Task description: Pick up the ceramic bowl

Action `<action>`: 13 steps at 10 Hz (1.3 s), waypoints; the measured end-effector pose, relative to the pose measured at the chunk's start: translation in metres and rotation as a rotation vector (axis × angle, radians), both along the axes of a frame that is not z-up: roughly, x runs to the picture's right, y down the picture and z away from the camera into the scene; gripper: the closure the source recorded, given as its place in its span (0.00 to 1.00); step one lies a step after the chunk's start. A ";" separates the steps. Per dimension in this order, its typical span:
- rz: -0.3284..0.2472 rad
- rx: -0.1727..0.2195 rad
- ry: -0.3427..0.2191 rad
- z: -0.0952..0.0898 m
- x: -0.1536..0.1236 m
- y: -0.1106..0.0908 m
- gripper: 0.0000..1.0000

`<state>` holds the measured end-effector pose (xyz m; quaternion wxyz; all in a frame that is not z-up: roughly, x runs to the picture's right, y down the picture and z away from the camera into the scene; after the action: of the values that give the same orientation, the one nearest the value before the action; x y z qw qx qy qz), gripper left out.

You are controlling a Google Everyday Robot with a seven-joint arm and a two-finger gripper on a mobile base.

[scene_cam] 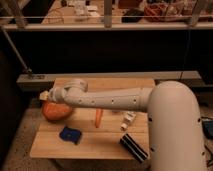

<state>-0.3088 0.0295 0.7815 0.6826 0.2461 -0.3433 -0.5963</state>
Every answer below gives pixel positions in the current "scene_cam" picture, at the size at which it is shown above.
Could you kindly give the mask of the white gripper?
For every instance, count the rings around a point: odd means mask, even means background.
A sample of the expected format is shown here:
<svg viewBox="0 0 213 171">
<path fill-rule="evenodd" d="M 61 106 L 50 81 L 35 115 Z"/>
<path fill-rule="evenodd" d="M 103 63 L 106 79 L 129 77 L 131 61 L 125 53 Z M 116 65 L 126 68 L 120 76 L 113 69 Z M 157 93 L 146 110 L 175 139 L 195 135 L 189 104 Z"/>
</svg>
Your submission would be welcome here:
<svg viewBox="0 0 213 171">
<path fill-rule="evenodd" d="M 49 91 L 45 90 L 40 93 L 39 99 L 43 101 L 51 101 L 54 103 L 63 103 L 66 91 L 63 88 L 56 87 Z"/>
</svg>

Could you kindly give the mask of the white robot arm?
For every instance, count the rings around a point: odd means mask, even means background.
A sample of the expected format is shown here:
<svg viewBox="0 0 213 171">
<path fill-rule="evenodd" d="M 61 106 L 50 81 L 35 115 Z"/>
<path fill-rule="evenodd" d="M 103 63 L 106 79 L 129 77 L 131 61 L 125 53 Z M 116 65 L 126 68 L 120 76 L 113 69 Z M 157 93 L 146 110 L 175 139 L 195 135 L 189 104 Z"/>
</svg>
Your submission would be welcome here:
<svg viewBox="0 0 213 171">
<path fill-rule="evenodd" d="M 207 171 L 198 101 L 183 83 L 90 92 L 85 81 L 74 79 L 39 98 L 72 107 L 146 112 L 151 171 Z"/>
</svg>

